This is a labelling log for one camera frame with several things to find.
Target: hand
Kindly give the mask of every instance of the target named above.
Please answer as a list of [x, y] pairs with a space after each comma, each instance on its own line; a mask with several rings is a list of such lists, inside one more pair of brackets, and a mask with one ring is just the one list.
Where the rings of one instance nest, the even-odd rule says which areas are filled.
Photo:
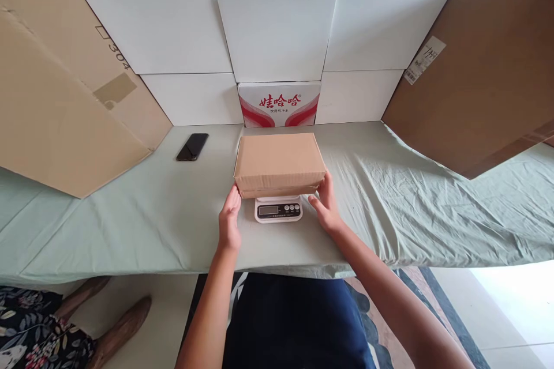
[[339, 208], [336, 205], [333, 177], [329, 173], [329, 170], [325, 172], [325, 177], [317, 188], [317, 191], [321, 200], [314, 195], [310, 195], [308, 201], [316, 210], [319, 223], [327, 233], [340, 231], [345, 226], [345, 223], [341, 219]]
[[242, 198], [235, 183], [219, 213], [219, 248], [238, 251], [241, 247], [242, 238], [237, 225], [241, 202]]

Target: rug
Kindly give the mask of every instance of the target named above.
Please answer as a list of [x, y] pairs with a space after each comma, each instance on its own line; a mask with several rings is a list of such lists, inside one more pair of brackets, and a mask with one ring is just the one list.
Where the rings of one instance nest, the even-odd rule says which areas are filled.
[[[475, 368], [490, 369], [431, 270], [428, 268], [409, 267], [400, 268], [394, 272], [439, 319], [454, 340], [465, 351]], [[198, 277], [183, 340], [204, 289], [206, 276], [206, 274], [201, 274]], [[237, 272], [233, 276], [229, 321], [232, 316], [233, 307], [240, 298], [242, 284], [246, 278], [248, 278], [248, 273]], [[383, 320], [383, 317], [369, 298], [360, 281], [352, 277], [346, 278], [345, 282], [347, 282], [350, 293], [358, 305], [360, 317], [364, 323], [366, 338], [377, 369], [414, 369], [408, 354]]]

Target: person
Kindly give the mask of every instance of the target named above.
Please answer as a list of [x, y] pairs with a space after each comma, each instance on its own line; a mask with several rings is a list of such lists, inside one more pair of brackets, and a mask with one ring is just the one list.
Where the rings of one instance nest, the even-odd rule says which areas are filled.
[[[308, 198], [416, 368], [474, 368], [445, 327], [345, 224], [327, 171]], [[175, 369], [374, 368], [362, 322], [342, 280], [249, 273], [227, 328], [241, 234], [233, 185], [219, 214], [219, 244]]]
[[0, 369], [99, 369], [137, 333], [152, 299], [139, 300], [94, 340], [69, 318], [106, 286], [110, 277], [87, 280], [65, 299], [51, 291], [0, 286]]

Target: barcode label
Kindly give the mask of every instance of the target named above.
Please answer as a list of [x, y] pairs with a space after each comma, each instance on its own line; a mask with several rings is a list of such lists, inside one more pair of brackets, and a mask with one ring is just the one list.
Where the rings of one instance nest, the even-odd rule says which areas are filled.
[[417, 78], [429, 67], [429, 65], [435, 60], [439, 53], [443, 51], [446, 44], [441, 42], [434, 36], [425, 43], [420, 52], [415, 56], [408, 69], [404, 71], [404, 78], [406, 81], [413, 85]]

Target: smartphone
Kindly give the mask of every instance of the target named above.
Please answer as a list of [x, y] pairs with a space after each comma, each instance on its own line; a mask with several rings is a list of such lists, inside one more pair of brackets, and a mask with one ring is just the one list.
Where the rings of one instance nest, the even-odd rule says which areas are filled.
[[206, 143], [209, 134], [194, 133], [191, 134], [185, 145], [177, 155], [177, 161], [193, 161], [198, 159], [198, 155], [202, 151], [202, 147]]

